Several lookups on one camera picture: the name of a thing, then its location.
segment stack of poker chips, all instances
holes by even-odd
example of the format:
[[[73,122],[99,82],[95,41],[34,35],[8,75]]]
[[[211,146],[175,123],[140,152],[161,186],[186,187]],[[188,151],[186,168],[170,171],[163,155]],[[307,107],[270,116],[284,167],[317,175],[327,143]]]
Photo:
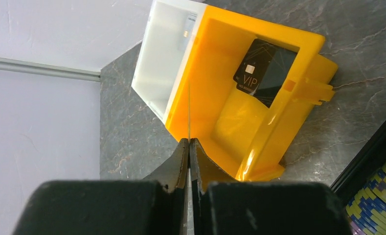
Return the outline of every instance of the stack of poker chips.
[[[386,163],[345,207],[355,235],[386,235]]]

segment plastic bin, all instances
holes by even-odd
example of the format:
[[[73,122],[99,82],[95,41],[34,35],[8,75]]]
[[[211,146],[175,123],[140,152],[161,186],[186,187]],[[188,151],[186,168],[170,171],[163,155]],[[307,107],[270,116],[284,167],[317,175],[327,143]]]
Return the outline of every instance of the plastic bin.
[[[182,14],[170,14],[159,7],[174,7],[175,2],[179,8],[172,9]],[[192,13],[197,18],[189,30],[186,18]],[[239,181],[279,177],[284,171],[279,161],[313,106],[334,94],[327,84],[337,65],[318,54],[324,37],[185,0],[158,0],[151,16],[133,88],[176,140],[198,138],[207,155],[232,177]],[[154,22],[161,17],[166,19],[162,24],[179,21],[178,25],[174,34],[153,37],[151,32],[162,26]],[[176,42],[186,32],[191,38],[181,52]],[[269,108],[236,89],[233,80],[257,38],[296,52]],[[178,49],[174,52],[177,61],[169,54],[153,53],[158,48],[169,54]]]

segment white surface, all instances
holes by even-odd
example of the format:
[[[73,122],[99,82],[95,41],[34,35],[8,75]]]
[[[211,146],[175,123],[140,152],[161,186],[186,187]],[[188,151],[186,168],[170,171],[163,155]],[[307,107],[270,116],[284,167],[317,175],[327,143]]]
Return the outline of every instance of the white surface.
[[[143,37],[152,0],[0,0],[0,57],[100,71]]]
[[[152,6],[132,87],[164,124],[206,7],[189,0],[157,0]],[[185,43],[190,13],[197,18]]]
[[[99,179],[100,84],[0,71],[0,235],[33,190],[53,179]]]

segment orange plastic container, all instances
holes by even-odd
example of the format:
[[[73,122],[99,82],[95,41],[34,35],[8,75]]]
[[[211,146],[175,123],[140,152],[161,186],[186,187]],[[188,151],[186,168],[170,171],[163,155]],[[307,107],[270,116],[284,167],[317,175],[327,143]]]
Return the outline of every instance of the orange plastic container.
[[[254,39],[297,52],[270,108],[232,79]],[[324,37],[207,6],[171,105],[166,128],[198,138],[239,181],[279,177],[279,161],[314,105],[329,101],[337,65],[319,55]]]

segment gray marble surface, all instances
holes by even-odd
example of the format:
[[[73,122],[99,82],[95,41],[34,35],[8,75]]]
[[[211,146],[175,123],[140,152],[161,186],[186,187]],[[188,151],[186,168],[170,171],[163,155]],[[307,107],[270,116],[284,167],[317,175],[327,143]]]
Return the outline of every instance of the gray marble surface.
[[[386,119],[386,0],[207,0],[326,37],[336,94],[316,106],[284,156],[281,180],[331,184]],[[139,45],[101,72],[101,179],[142,178],[176,146],[131,90]]]

